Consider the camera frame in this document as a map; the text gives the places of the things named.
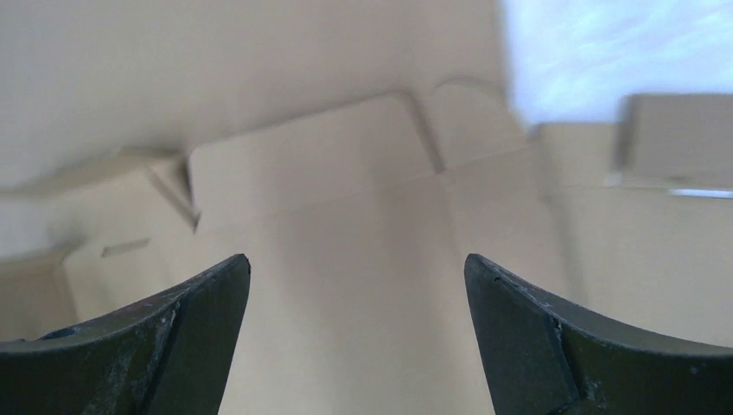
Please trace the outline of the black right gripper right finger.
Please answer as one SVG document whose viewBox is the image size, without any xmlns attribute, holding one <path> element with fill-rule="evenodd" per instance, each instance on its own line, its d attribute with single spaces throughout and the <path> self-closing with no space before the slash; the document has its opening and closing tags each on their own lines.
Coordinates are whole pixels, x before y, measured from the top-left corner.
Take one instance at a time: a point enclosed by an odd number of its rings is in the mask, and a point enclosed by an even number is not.
<svg viewBox="0 0 733 415">
<path fill-rule="evenodd" d="M 619 322 L 472 253 L 468 306 L 498 414 L 729 414 L 732 351 Z"/>
</svg>

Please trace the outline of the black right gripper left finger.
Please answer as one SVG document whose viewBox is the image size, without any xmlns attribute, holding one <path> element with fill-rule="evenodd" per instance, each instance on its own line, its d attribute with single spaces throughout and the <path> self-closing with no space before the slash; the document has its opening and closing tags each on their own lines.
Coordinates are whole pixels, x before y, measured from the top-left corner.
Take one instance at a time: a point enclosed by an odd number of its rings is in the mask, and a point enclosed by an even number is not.
<svg viewBox="0 0 733 415">
<path fill-rule="evenodd" d="M 3 342 L 2 413 L 217 413 L 250 281 L 236 254 L 103 316 Z"/>
</svg>

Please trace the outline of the brown cardboard box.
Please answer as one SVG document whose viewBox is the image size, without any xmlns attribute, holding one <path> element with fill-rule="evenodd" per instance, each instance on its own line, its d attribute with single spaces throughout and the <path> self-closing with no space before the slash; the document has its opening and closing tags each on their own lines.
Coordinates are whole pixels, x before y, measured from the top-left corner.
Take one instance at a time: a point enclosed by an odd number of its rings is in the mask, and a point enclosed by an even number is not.
<svg viewBox="0 0 733 415">
<path fill-rule="evenodd" d="M 732 351 L 731 2 L 2 2 L 4 342 L 242 254 L 215 414 L 498 414 L 472 253 Z"/>
</svg>

